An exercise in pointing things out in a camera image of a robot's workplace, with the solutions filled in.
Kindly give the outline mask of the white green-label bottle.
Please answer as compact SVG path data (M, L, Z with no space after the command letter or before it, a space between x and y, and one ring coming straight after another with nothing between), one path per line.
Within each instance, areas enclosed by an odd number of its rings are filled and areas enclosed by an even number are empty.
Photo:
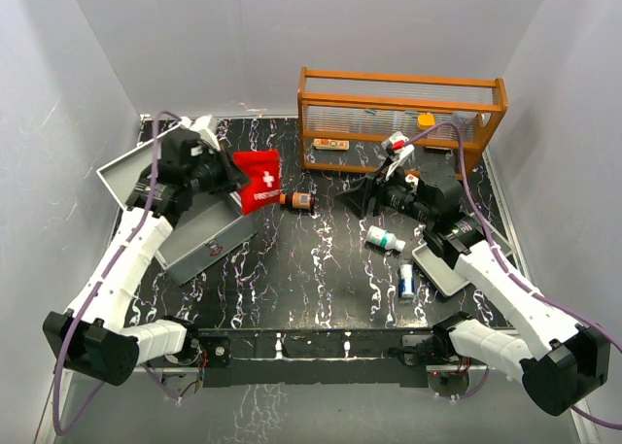
M367 230L365 241L385 251L395 251L398 253L401 253L406 245L406 242L398 239L394 233L375 225L371 225Z

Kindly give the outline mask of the grey divided tray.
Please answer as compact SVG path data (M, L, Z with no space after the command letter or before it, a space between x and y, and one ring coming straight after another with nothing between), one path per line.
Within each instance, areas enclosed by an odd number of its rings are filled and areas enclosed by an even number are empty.
M489 294L503 275L496 256L501 255L505 263L513 256L512 246L503 238L489 241L476 227L425 229L423 239L424 244L413 251L415 263L444 296L452 296L467 285Z

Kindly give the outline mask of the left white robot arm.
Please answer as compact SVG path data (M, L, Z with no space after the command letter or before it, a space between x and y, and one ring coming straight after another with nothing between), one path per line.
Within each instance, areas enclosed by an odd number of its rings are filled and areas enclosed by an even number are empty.
M121 222L84 288L43 322L59 368L119 386L152 359L198 359L191 322L166 316L128 327L125 315L152 261L182 285L254 233L238 193L248 179L209 120L184 119L102 169Z

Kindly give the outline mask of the grey case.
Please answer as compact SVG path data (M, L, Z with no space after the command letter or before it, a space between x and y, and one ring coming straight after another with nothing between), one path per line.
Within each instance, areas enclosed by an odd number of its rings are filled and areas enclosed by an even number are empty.
M156 181L159 142L171 131L185 128L174 123L156 140L147 141L101 167L98 175L121 206L121 223L97 275L112 288L134 290L152 261L182 285L254 233L243 217L239 191L199 193L181 216L156 216L147 209L125 206L141 171L152 167Z

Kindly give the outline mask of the blue white can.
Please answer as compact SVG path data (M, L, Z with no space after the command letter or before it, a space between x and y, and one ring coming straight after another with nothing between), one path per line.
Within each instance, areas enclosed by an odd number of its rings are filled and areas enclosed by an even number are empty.
M413 265L405 262L398 269L398 294L401 299L413 299L415 297L415 284L413 276Z

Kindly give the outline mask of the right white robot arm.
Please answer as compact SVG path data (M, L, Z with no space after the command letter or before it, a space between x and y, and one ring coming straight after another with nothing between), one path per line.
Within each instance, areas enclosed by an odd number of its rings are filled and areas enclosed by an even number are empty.
M542 300L500 254L486 222L463 211L464 186L443 165L424 169L412 182L402 168L391 172L383 164L336 197L360 219L390 208L421 223L432 253L481 290L517 331L507 335L458 312L435 324L431 339L402 348L404 354L482 361L520 382L545 413L559 416L606 383L611 342L598 327Z

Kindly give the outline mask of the red first aid pouch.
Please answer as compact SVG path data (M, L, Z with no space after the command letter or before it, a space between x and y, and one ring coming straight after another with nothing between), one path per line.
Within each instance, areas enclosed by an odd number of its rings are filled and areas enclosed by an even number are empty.
M250 180L239 191L244 215L280 202L281 158L277 150L236 152L233 160Z

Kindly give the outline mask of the amber medicine bottle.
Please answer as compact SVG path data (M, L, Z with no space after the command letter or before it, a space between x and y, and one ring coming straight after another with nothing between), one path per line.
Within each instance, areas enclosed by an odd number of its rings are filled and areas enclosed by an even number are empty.
M281 193L279 203L290 209L311 211L315 207L315 195L308 192Z

